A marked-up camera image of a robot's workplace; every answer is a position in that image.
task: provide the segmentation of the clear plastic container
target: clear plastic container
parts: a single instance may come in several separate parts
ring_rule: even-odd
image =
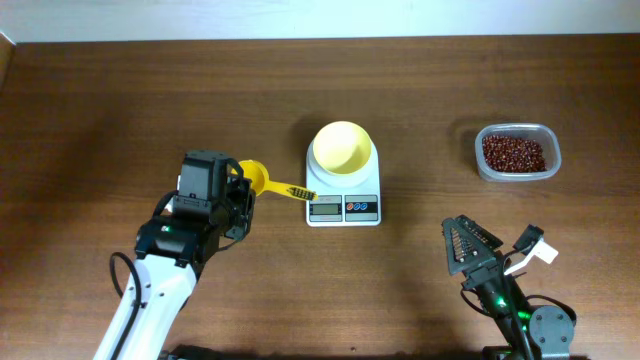
[[[491,169],[487,165],[482,151],[482,139],[491,135],[511,136],[520,139],[534,140],[542,146],[542,156],[547,164],[547,171],[535,173],[505,173]],[[562,164],[560,145],[556,135],[548,127],[540,124],[499,124],[482,129],[476,137],[476,160],[478,173],[487,181],[515,182],[547,179],[555,175]]]

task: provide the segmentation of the white kitchen scale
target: white kitchen scale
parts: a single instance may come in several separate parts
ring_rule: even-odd
[[[366,165],[350,175],[335,175],[323,169],[307,151],[307,189],[318,199],[307,201],[307,224],[313,227],[376,226],[382,219],[378,150],[371,143]]]

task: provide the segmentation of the red beans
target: red beans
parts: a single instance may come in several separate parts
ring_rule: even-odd
[[[533,140],[510,136],[487,136],[482,139],[487,165],[495,171],[531,173],[546,171],[542,147]]]

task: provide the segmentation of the brown wooden surface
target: brown wooden surface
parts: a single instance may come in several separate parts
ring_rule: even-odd
[[[504,344],[447,273],[440,223],[464,213],[506,247],[542,227],[560,256],[534,261],[523,290],[575,308],[574,353],[635,359],[639,83],[637,35],[19,45],[0,95],[2,358],[93,356],[119,302],[108,256],[132,253],[186,150],[303,184],[315,132],[349,120],[380,152],[382,224],[310,228],[302,203],[261,196],[250,236],[212,258],[166,348]],[[512,121],[555,131],[555,177],[479,178],[477,131]]]

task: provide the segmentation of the yellow scoop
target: yellow scoop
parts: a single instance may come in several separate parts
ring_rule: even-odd
[[[264,191],[272,191],[298,200],[306,201],[318,198],[316,193],[302,186],[270,181],[267,168],[259,161],[242,160],[240,161],[240,166],[244,170],[244,177],[251,179],[251,188],[256,192],[256,196],[259,196]]]

